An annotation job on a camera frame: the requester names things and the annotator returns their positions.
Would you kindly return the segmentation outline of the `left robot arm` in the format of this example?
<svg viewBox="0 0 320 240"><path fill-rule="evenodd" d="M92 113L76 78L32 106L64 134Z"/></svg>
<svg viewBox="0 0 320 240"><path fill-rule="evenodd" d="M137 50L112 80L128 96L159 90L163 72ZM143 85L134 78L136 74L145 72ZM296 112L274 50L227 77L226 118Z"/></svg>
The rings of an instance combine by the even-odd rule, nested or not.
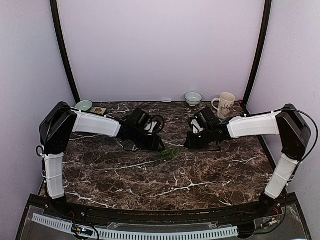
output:
<svg viewBox="0 0 320 240"><path fill-rule="evenodd" d="M138 150L161 152L166 148L159 135L164 126L161 115L151 116L140 108L119 118L59 102L40 124L40 144L36 147L36 154L42 159L46 194L53 200L51 210L60 218L71 213L70 206L61 198L65 196L64 155L73 135L106 136L132 142Z"/></svg>

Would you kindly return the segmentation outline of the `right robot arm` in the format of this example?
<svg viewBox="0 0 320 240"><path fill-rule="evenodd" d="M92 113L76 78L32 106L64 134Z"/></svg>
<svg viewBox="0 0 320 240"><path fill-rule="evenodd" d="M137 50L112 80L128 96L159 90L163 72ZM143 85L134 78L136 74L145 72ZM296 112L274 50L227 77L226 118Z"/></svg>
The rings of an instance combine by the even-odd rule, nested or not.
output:
<svg viewBox="0 0 320 240"><path fill-rule="evenodd" d="M184 147L195 150L224 140L279 136L282 145L280 159L264 190L266 198L255 205L255 213L266 217L275 208L273 200L280 196L299 165L310 154L307 148L312 132L304 119L306 116L293 104L286 104L274 111L219 119L211 108L206 107L188 120L191 130L187 133Z"/></svg>

